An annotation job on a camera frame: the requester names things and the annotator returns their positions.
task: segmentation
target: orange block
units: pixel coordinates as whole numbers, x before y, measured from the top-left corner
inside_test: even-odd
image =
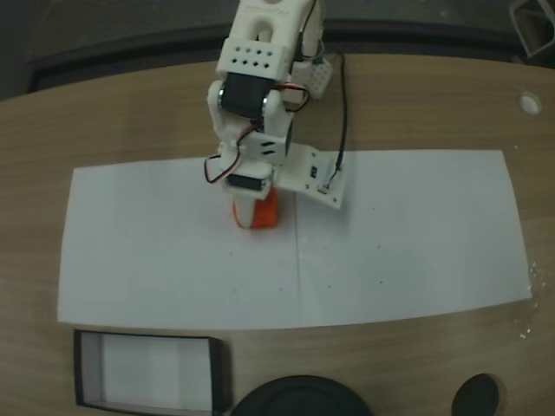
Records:
[[[235,203],[233,203],[233,216],[240,227]],[[278,225],[278,192],[275,188],[271,188],[265,200],[258,200],[255,203],[251,228],[273,228],[276,225]]]

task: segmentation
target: cable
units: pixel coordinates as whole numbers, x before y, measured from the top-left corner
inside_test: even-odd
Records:
[[[320,59],[325,53],[326,48],[323,45],[323,40],[320,39],[320,42],[318,43],[318,51],[316,52],[316,54],[314,56],[303,55],[303,59],[305,61],[315,61],[316,59]]]
[[[306,16],[306,20],[304,21],[303,28],[301,29],[301,35],[304,35],[304,31],[306,30],[306,27],[309,24],[310,17],[312,16],[312,13],[314,13],[314,9],[316,8],[317,1],[318,0],[314,0],[312,2],[312,5],[310,6],[309,14]]]
[[[231,175],[235,171],[235,169],[237,169],[239,161],[241,160],[241,152],[239,150],[239,146],[241,145],[241,141],[246,136],[248,136],[250,133],[252,133],[254,130],[256,130],[259,127],[260,127],[260,125],[258,125],[258,124],[250,124],[248,127],[246,127],[241,132],[241,134],[239,135],[239,137],[237,139],[237,142],[236,142],[237,155],[235,156],[235,160],[233,161],[233,163],[230,164],[230,166],[228,168],[226,168],[223,172],[221,172],[219,175],[215,176],[214,178],[209,177],[209,174],[208,174],[208,160],[220,159],[222,157],[222,155],[221,154],[213,154],[212,156],[208,156],[205,159],[205,179],[206,179],[206,182],[208,182],[209,184],[215,184],[216,182],[219,182],[221,179],[227,178],[229,175]]]
[[[341,56],[341,96],[343,101],[343,126],[341,130],[341,144],[339,145],[339,153],[337,154],[336,160],[336,170],[331,175],[327,184],[324,187],[329,188],[331,181],[336,177],[337,173],[341,171],[341,166],[343,165],[343,155],[345,154],[345,142],[347,141],[347,125],[349,122],[349,107],[347,102],[347,88],[345,82],[345,55],[339,54]]]
[[[277,90],[279,91],[283,91],[284,89],[292,89],[294,91],[303,91],[304,93],[304,98],[303,98],[303,102],[296,108],[293,109],[288,109],[287,111],[291,112],[291,113],[298,113],[299,111],[301,111],[310,101],[310,99],[312,98],[310,96],[310,91],[307,87],[304,87],[300,84],[295,84],[293,82],[279,82],[276,84]]]

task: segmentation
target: table surface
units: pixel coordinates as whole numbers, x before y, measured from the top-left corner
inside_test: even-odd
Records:
[[[160,68],[0,102],[2,414],[99,414],[75,406],[72,328],[56,322],[72,170],[213,152],[206,91],[214,69],[213,62]],[[529,262],[553,269],[555,72],[349,55],[347,73],[350,149],[503,150]],[[542,114],[520,109],[523,91],[539,96]],[[336,149],[340,93],[335,76],[324,98],[298,115],[297,141]],[[518,302],[395,322],[208,334],[228,342],[236,402],[266,381],[313,374],[351,387],[378,416],[448,415],[458,387],[488,372],[504,383],[505,415],[548,415],[555,407],[555,303],[553,279],[547,272],[541,278],[536,309]],[[514,323],[523,317],[532,329],[526,339]]]

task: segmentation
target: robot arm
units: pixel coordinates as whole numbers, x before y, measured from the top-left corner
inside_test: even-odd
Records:
[[[218,160],[219,174],[210,179],[205,165],[205,175],[233,195],[242,227],[275,224],[256,216],[265,201],[275,202],[276,188],[341,207],[344,177],[333,156],[291,140],[295,112],[320,98],[331,79],[323,12],[323,0],[241,0],[225,40],[220,80],[208,92],[220,140],[210,159]]]

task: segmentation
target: white paper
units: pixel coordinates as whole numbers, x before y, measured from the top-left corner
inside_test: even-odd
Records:
[[[293,198],[272,232],[239,229],[201,159],[76,169],[58,318],[131,328],[298,324]]]
[[[529,297],[501,152],[357,152],[346,166],[341,211],[282,195],[279,226],[259,231],[235,225],[201,159],[76,169],[58,319],[293,328]]]
[[[207,340],[103,335],[104,401],[212,410]]]
[[[298,200],[304,326],[444,314],[530,296],[502,152],[356,152],[346,164],[342,212]]]

